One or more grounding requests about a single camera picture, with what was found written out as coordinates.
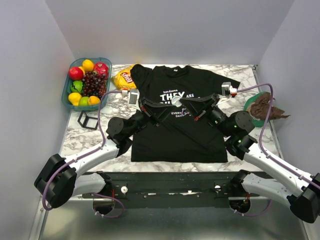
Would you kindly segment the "black printed t-shirt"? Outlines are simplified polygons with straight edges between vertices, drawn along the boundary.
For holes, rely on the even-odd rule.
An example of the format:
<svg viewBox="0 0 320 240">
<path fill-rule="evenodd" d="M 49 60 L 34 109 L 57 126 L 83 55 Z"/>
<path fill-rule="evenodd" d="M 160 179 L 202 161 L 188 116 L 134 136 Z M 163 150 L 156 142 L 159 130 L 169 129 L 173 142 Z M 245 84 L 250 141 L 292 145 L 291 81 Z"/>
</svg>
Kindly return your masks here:
<svg viewBox="0 0 320 240">
<path fill-rule="evenodd" d="M 155 103 L 169 104 L 174 96 L 202 98 L 222 93 L 222 84 L 239 81 L 192 66 L 156 66 L 135 64 L 130 76 L 140 96 Z M 184 107 L 176 107 L 159 125 L 149 123 L 133 136 L 133 162 L 226 163 L 224 137 L 207 122 L 195 122 Z"/>
</svg>

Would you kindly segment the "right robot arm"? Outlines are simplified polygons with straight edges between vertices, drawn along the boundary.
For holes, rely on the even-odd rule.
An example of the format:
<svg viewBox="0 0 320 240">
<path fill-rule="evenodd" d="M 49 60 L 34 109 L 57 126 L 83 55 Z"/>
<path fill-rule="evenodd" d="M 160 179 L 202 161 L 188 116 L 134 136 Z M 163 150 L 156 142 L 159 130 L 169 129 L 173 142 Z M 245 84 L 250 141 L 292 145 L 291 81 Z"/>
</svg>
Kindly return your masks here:
<svg viewBox="0 0 320 240">
<path fill-rule="evenodd" d="M 258 167 L 275 180 L 263 180 L 241 171 L 230 183 L 230 191 L 236 196 L 249 192 L 283 203 L 300 220 L 314 223 L 320 215 L 320 175 L 311 175 L 267 150 L 250 136 L 255 126 L 249 113 L 241 110 L 227 116 L 218 107 L 219 102 L 220 98 L 213 94 L 176 99 L 173 104 L 186 108 L 196 122 L 207 119 L 227 138 L 225 147 L 232 156 Z"/>
</svg>

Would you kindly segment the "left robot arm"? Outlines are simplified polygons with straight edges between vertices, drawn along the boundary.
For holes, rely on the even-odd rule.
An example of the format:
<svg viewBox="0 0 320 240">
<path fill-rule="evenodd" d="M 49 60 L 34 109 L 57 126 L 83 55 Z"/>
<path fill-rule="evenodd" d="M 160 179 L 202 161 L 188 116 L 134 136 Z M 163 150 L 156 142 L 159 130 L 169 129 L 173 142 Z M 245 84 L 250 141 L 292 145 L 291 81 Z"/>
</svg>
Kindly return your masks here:
<svg viewBox="0 0 320 240">
<path fill-rule="evenodd" d="M 137 111 L 130 118 L 112 117 L 102 142 L 79 153 L 52 155 L 34 182 L 42 195 L 42 205 L 50 211 L 64 205 L 71 197 L 89 194 L 116 201 L 111 178 L 103 173 L 88 173 L 97 165 L 128 151 L 131 136 L 147 127 L 158 126 L 175 108 L 171 103 L 155 103 L 146 98 L 135 101 Z"/>
</svg>

